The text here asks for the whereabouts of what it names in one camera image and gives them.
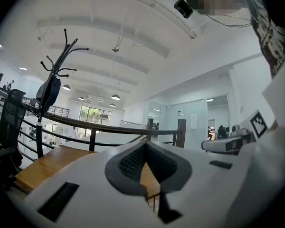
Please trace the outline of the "black printed shirt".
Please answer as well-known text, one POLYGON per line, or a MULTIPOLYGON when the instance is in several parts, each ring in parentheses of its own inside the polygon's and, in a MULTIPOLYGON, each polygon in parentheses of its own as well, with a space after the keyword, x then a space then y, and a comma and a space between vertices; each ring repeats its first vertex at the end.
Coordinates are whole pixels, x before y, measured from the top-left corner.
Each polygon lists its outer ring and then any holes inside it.
POLYGON ((275 77, 285 62, 285 0, 245 0, 261 52, 275 77))

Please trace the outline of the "dark wooden handrail railing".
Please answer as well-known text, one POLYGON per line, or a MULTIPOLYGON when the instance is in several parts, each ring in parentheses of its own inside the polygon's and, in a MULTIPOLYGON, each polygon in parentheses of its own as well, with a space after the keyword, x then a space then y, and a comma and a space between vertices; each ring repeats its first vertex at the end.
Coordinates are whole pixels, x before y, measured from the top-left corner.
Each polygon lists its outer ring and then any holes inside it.
MULTIPOLYGON (((8 94, 5 93, 4 91, 2 91, 1 89, 0 89, 0 95, 2 97, 4 97, 5 99, 8 97, 8 94)), ((83 121, 79 121, 79 120, 75 120, 75 119, 71 119, 71 118, 58 116, 58 115, 55 115, 55 114, 46 114, 44 118, 52 120, 52 121, 57 122, 57 123, 65 124, 65 125, 68 125, 68 126, 72 126, 72 127, 75 127, 75 128, 83 128, 83 129, 91 130, 91 135, 90 135, 90 140, 89 141, 67 137, 67 136, 64 136, 64 135, 61 135, 61 134, 57 134, 57 133, 53 133, 53 132, 47 131, 45 129, 42 130, 42 132, 44 132, 46 134, 49 134, 49 135, 52 135, 52 136, 56 136, 56 137, 61 138, 61 139, 65 139, 65 140, 68 140, 68 141, 74 141, 76 143, 89 144, 89 150, 90 151, 94 151, 96 145, 97 146, 109 146, 109 147, 116 147, 116 146, 121 145, 121 144, 108 144, 108 143, 102 143, 102 142, 99 142, 99 143, 95 142, 95 135, 96 135, 97 131, 105 132, 105 133, 138 135, 138 137, 134 138, 129 143, 132 143, 132 142, 136 141, 137 139, 141 138, 144 135, 146 136, 145 138, 147 138, 148 134, 152 134, 152 135, 174 135, 174 134, 176 134, 178 132, 178 130, 148 130, 148 129, 135 129, 135 128, 122 128, 122 127, 107 126, 107 125, 83 122, 83 121)), ((31 122, 28 122, 26 120, 23 120, 23 122, 25 124, 35 128, 35 130, 36 130, 36 125, 34 125, 31 122)), ((26 134, 21 129, 20 129, 19 132, 21 133, 21 135, 26 136, 31 141, 35 141, 36 142, 36 137, 34 137, 34 135, 26 134)), ((25 148, 30 149, 31 151, 33 151, 34 153, 37 154, 37 150, 29 147, 27 144, 25 144, 24 142, 22 142, 20 140, 18 140, 18 142, 21 145, 23 145, 25 148)), ((45 142, 43 142, 43 145, 48 147, 48 148, 50 148, 50 149, 54 149, 55 148, 52 145, 49 145, 49 144, 47 144, 45 142)))

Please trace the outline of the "black mesh office chair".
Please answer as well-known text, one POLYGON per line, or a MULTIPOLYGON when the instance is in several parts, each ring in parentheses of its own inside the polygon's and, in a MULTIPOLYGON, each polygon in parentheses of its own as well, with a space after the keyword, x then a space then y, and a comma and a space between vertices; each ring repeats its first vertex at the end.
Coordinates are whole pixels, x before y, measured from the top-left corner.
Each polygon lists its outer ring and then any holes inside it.
POLYGON ((13 89, 4 102, 0 118, 0 184, 9 191, 16 181, 22 154, 18 147, 18 136, 25 107, 22 105, 24 92, 13 89))

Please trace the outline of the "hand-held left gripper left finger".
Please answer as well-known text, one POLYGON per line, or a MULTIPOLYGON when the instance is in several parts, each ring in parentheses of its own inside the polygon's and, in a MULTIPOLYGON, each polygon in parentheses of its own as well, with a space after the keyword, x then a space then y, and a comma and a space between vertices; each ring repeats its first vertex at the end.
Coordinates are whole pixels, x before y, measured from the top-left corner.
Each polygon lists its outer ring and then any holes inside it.
POLYGON ((145 143, 115 155, 105 165, 105 176, 120 193, 129 196, 146 196, 146 187, 141 185, 141 175, 146 163, 145 143))

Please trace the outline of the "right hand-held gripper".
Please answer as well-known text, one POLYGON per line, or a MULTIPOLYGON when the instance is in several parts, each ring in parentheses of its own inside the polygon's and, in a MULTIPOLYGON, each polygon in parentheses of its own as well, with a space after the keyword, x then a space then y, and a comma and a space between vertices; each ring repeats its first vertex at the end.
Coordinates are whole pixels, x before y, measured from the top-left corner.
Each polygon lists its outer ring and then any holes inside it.
POLYGON ((267 132, 268 126, 257 110, 241 124, 234 125, 228 137, 203 141, 201 148, 206 152, 237 155, 244 145, 258 141, 267 132))

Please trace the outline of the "black coat rack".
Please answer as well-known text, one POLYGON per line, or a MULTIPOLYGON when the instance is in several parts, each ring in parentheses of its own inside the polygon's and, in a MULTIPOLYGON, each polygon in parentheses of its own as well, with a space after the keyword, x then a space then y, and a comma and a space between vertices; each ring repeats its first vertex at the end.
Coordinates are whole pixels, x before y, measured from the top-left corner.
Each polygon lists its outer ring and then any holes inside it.
MULTIPOLYGON (((60 56, 58 57, 58 59, 56 60, 56 62, 53 62, 53 60, 47 56, 47 59, 51 62, 52 67, 51 68, 47 68, 44 64, 43 61, 41 61, 41 65, 43 66, 43 68, 49 72, 49 76, 46 80, 46 86, 45 86, 45 90, 48 87, 48 84, 50 83, 51 79, 56 76, 56 78, 61 79, 62 77, 69 77, 68 74, 62 75, 60 74, 60 71, 63 70, 69 70, 69 71, 76 71, 76 69, 72 69, 72 68, 62 68, 62 64, 65 61, 66 57, 76 51, 79 50, 79 48, 75 48, 73 49, 73 46, 75 45, 75 43, 78 41, 78 39, 76 38, 72 43, 68 43, 68 38, 67 38, 67 30, 64 29, 64 34, 65 34, 65 47, 62 51, 62 53, 60 54, 60 56)), ((39 104, 38 107, 38 112, 37 112, 37 125, 36 125, 36 145, 37 145, 37 155, 38 157, 42 157, 43 156, 43 142, 42 142, 42 130, 43 130, 43 125, 42 125, 42 118, 45 117, 46 114, 42 114, 41 112, 41 108, 42 105, 39 104)))

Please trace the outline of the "black metal balcony railing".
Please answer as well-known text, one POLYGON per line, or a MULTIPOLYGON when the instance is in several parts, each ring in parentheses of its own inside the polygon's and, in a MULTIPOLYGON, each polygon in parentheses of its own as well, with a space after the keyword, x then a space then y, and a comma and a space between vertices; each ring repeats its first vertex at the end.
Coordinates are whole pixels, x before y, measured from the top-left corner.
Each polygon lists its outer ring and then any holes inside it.
MULTIPOLYGON (((30 105, 30 107, 33 108, 34 112, 38 110, 39 105, 36 99, 29 99, 29 98, 24 97, 22 102, 30 105)), ((61 107, 57 107, 53 105, 49 107, 47 114, 55 114, 55 115, 62 116, 62 117, 68 117, 69 111, 70 111, 69 109, 61 108, 61 107)))

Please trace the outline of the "large glass entrance window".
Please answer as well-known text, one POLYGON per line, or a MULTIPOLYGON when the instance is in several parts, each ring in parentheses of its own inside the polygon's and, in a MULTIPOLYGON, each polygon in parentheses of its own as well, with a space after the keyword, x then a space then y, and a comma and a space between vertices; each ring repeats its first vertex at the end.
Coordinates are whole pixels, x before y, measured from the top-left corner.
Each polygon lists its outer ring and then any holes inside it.
POLYGON ((109 125, 111 111, 96 109, 88 106, 81 106, 79 120, 94 124, 109 125))

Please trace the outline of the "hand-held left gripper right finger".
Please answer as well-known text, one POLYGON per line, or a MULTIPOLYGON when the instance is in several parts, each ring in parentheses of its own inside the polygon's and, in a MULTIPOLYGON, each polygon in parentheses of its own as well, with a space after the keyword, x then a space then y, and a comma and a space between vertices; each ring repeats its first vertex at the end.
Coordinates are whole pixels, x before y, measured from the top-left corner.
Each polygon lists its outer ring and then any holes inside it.
POLYGON ((185 158, 151 142, 145 144, 145 161, 160 184, 160 192, 180 191, 192 175, 185 158))

